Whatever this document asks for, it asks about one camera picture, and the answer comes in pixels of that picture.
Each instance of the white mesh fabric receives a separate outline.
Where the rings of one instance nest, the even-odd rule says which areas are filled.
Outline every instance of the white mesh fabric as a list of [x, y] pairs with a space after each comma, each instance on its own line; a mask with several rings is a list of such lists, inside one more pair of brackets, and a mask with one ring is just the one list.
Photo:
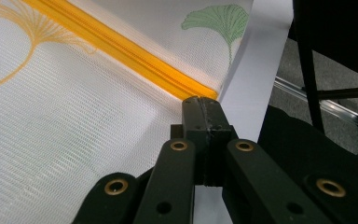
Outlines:
[[[229, 51], [225, 39], [212, 29], [195, 27], [184, 30], [181, 24], [190, 12], [211, 6], [237, 5], [249, 14], [253, 0], [69, 2], [186, 75], [220, 91], [229, 68]], [[240, 42], [241, 38], [238, 38], [232, 43], [232, 58]]]
[[[29, 48], [22, 29], [0, 18], [0, 78]], [[38, 45], [0, 86], [0, 223], [70, 223], [101, 177], [154, 165], [180, 107], [100, 51]]]

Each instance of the leaf print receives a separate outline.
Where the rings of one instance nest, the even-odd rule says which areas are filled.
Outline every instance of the leaf print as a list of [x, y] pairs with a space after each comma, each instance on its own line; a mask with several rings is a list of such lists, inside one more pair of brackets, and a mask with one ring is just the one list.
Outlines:
[[41, 15], [37, 11], [27, 7], [18, 0], [9, 0], [13, 7], [3, 5], [0, 2], [0, 17], [16, 23], [29, 37], [31, 47], [25, 60], [9, 75], [0, 80], [0, 86], [14, 76], [31, 60], [36, 47], [44, 42], [56, 42], [78, 45], [87, 53], [92, 53], [88, 45], [68, 32], [59, 24]]
[[238, 5], [211, 6], [189, 13], [182, 23], [182, 29], [204, 27], [219, 33], [228, 45], [231, 66], [232, 42], [242, 37], [248, 18], [246, 11]]

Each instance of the carpeted floor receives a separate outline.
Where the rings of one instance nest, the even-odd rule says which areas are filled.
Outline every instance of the carpeted floor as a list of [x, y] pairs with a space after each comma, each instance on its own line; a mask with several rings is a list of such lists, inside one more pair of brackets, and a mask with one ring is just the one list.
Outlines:
[[[358, 74], [321, 54], [314, 53], [313, 57], [319, 90], [358, 87]], [[296, 42], [291, 39], [286, 41], [277, 76], [297, 86], [304, 86]], [[358, 99], [343, 100], [339, 103], [358, 113]], [[269, 104], [284, 110], [294, 118], [310, 123], [308, 104], [285, 91], [274, 88]], [[326, 112], [323, 112], [323, 120], [327, 137], [341, 147], [358, 153], [358, 127], [356, 125]]]

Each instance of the yellow strip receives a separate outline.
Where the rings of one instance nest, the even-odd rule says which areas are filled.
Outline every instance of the yellow strip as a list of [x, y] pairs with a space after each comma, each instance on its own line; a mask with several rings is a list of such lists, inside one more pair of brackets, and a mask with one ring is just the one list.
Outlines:
[[22, 0], [181, 100], [217, 93], [64, 0]]

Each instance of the brass ring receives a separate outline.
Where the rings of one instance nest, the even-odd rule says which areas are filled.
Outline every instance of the brass ring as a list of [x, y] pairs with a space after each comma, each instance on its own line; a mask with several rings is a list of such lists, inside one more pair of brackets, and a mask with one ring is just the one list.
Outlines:
[[187, 148], [187, 144], [185, 142], [173, 142], [171, 143], [171, 148], [173, 150], [182, 151]]
[[254, 149], [254, 147], [250, 143], [243, 142], [243, 141], [240, 141], [237, 144], [235, 144], [235, 147], [241, 151], [252, 151]]
[[[121, 188], [120, 189], [111, 189], [110, 187], [116, 183], [121, 184], [122, 185]], [[125, 179], [114, 179], [114, 180], [107, 182], [107, 184], [105, 185], [104, 191], [106, 194], [109, 194], [109, 195], [118, 195], [118, 194], [126, 191], [128, 186], [129, 186], [129, 183]]]
[[342, 198], [347, 195], [347, 191], [333, 180], [320, 178], [316, 181], [316, 186], [323, 193], [333, 197]]

